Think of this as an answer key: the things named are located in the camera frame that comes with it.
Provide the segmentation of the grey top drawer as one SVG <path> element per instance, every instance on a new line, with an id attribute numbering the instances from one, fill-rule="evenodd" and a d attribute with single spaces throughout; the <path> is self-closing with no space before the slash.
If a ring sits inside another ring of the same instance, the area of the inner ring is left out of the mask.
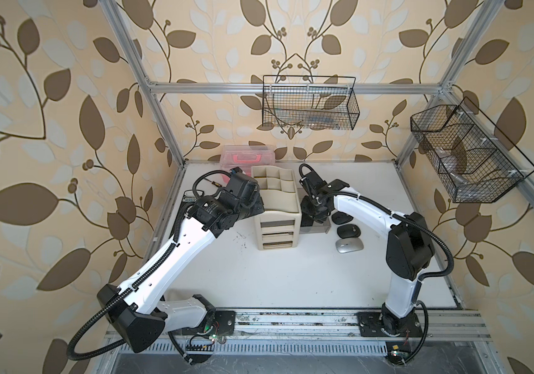
<path id="1" fill-rule="evenodd" d="M 322 224 L 314 221 L 311 226 L 301 226 L 300 234 L 301 235 L 327 234 L 330 231 L 331 227 L 332 227 L 332 224 L 330 220 L 327 220 Z"/>

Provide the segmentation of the silver computer mouse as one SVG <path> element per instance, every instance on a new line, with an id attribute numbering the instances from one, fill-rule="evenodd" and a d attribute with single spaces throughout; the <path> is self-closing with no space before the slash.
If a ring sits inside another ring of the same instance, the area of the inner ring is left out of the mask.
<path id="1" fill-rule="evenodd" d="M 342 238 L 336 241 L 335 246 L 340 254 L 358 252 L 364 249 L 364 244 L 359 238 Z"/>

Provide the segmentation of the beige drawer organizer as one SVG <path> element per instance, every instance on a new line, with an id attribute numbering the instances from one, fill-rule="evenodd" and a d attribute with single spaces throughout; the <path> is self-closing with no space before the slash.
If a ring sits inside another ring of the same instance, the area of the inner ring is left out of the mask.
<path id="1" fill-rule="evenodd" d="M 255 216 L 259 250 L 293 248 L 301 229 L 301 202 L 295 174 L 291 169 L 272 165 L 251 168 L 259 184 L 264 212 Z"/>

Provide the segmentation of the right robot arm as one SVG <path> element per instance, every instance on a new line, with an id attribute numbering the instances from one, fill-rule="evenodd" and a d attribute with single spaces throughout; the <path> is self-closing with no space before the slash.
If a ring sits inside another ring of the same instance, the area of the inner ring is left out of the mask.
<path id="1" fill-rule="evenodd" d="M 423 282 L 446 277 L 454 270 L 449 247 L 427 227 L 419 213 L 391 210 L 361 195 L 342 180 L 326 182 L 306 163 L 299 166 L 299 174 L 300 184 L 307 193 L 301 209 L 313 221 L 323 222 L 337 210 L 387 240 L 385 261 L 392 277 L 379 325 L 389 336 L 399 335 L 413 316 Z"/>

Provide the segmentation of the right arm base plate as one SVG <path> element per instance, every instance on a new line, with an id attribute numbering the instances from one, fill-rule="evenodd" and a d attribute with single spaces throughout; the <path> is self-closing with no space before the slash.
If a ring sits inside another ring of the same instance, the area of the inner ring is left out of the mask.
<path id="1" fill-rule="evenodd" d="M 362 338 L 421 338 L 421 321 L 415 312 L 402 319 L 393 314 L 363 311 L 356 314 Z"/>

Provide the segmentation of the black computer mouse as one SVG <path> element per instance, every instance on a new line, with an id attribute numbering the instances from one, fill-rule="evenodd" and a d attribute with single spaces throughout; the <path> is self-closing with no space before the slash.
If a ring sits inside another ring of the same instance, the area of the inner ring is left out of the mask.
<path id="1" fill-rule="evenodd" d="M 345 225 L 349 224 L 354 218 L 347 213 L 337 211 L 331 216 L 331 219 L 332 222 L 336 225 Z"/>
<path id="2" fill-rule="evenodd" d="M 340 225 L 337 228 L 336 233 L 341 239 L 359 238 L 361 235 L 361 230 L 355 224 L 345 224 L 345 225 Z"/>

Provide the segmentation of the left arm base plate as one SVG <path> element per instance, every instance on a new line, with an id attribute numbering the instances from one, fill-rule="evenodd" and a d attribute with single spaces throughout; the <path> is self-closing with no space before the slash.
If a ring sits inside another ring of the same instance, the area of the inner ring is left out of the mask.
<path id="1" fill-rule="evenodd" d="M 175 335 L 181 336 L 230 336 L 234 333 L 236 315 L 234 310 L 218 309 L 214 313 L 208 313 L 198 327 L 175 330 Z"/>

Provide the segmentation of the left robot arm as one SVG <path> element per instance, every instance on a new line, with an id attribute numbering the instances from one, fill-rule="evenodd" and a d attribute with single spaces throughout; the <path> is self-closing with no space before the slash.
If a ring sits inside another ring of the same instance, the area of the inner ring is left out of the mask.
<path id="1" fill-rule="evenodd" d="M 178 211 L 171 237 L 133 276 L 120 285 L 105 285 L 97 294 L 101 309 L 75 333 L 67 357 L 83 361 L 123 344 L 135 353 L 145 351 L 164 332 L 167 322 L 178 321 L 161 299 L 183 269 L 204 248 L 241 220 L 264 213 L 259 182 L 240 168 L 226 172 L 228 182 L 211 195 L 200 195 Z M 121 339 L 92 352 L 75 349 L 84 335 L 106 319 Z"/>

